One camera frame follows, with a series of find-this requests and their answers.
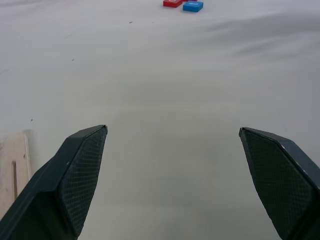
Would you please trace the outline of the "cream table cloth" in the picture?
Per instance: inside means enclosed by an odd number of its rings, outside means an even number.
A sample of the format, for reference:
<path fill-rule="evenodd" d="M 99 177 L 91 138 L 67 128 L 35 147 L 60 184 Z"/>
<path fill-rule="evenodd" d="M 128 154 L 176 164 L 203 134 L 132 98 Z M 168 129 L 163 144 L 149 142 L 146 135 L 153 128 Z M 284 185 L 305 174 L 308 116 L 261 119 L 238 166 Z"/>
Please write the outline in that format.
<path fill-rule="evenodd" d="M 0 137 L 108 135 L 79 240 L 281 240 L 239 130 L 320 166 L 320 0 L 0 0 Z"/>

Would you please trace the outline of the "red letter o tile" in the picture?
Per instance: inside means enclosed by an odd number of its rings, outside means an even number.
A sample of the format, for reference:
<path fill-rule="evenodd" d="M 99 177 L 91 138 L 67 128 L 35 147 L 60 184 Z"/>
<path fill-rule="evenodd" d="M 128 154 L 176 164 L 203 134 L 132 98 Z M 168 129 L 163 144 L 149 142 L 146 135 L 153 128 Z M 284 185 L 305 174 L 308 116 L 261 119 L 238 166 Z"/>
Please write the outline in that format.
<path fill-rule="evenodd" d="M 182 5 L 184 0 L 163 0 L 163 6 L 169 8 L 177 8 Z"/>

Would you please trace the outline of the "light wooden letter tray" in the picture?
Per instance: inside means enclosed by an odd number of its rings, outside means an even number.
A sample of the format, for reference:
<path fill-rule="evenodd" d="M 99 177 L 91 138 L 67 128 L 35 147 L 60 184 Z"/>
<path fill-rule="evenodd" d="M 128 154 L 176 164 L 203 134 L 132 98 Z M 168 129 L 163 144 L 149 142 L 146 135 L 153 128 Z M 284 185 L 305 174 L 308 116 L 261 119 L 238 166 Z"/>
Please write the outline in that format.
<path fill-rule="evenodd" d="M 0 220 L 32 177 L 24 131 L 0 138 Z"/>

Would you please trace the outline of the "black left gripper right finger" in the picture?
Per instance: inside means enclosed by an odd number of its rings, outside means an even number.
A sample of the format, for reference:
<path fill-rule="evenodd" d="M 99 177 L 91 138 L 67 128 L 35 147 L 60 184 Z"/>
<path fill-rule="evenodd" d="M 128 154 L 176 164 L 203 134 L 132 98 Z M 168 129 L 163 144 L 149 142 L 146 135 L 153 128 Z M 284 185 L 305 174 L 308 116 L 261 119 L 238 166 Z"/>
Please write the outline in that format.
<path fill-rule="evenodd" d="M 255 190 L 281 240 L 320 240 L 320 167 L 292 140 L 242 127 Z"/>

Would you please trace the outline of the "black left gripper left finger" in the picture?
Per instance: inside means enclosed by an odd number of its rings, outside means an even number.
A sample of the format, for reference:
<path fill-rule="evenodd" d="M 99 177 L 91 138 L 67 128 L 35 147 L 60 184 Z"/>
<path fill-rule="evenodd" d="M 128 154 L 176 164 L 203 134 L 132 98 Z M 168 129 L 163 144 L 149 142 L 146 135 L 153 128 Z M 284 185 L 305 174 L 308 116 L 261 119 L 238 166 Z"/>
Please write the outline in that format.
<path fill-rule="evenodd" d="M 98 183 L 108 128 L 65 139 L 0 220 L 0 240 L 78 240 Z"/>

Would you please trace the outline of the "blue letter t tile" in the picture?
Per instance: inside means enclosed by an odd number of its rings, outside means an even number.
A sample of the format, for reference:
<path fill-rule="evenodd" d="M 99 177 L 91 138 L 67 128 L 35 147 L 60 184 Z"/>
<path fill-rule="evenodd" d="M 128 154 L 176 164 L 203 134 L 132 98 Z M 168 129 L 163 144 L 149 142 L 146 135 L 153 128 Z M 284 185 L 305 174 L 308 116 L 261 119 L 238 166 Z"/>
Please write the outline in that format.
<path fill-rule="evenodd" d="M 183 4 L 182 10 L 185 12 L 193 12 L 197 13 L 202 10 L 204 7 L 204 3 L 201 1 L 193 1 L 189 0 Z"/>

